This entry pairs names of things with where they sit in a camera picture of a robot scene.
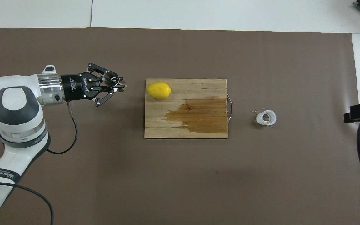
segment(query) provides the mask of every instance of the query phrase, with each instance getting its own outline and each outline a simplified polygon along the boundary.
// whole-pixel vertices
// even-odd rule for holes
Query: brown mat
[[[0,29],[0,76],[88,62],[129,88],[100,108],[73,102],[77,145],[45,153],[20,182],[50,200],[56,224],[360,224],[357,124],[343,123],[358,103],[351,34]],[[144,139],[146,78],[226,78],[229,138]],[[274,127],[251,124],[261,107]],[[66,106],[44,114],[50,149],[66,149]],[[0,210],[0,224],[48,223],[45,203],[21,190]]]

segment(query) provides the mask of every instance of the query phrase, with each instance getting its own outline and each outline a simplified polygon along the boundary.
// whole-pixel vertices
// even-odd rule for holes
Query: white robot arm
[[[0,158],[0,183],[18,184],[30,164],[48,149],[50,136],[42,105],[89,99],[99,107],[127,87],[122,80],[93,63],[81,74],[58,75],[54,66],[46,66],[41,74],[0,77],[0,138],[5,148]],[[107,92],[106,96],[96,98],[101,92]],[[12,190],[0,185],[0,207]]]

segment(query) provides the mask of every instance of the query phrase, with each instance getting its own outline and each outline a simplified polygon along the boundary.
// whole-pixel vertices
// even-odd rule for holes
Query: white tape roll
[[[265,125],[265,126],[271,126],[276,123],[277,117],[276,114],[271,110],[265,110],[258,115],[256,115],[256,121],[259,124]]]

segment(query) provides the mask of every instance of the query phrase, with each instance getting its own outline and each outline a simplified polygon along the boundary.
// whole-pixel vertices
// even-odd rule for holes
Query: cutting board
[[[146,79],[162,82],[166,99],[145,91],[145,138],[228,138],[226,79]]]

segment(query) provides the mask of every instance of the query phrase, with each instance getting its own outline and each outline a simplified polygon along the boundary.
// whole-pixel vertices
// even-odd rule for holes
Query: yellow lemon
[[[152,98],[165,99],[172,90],[166,83],[153,83],[147,88],[147,92]]]

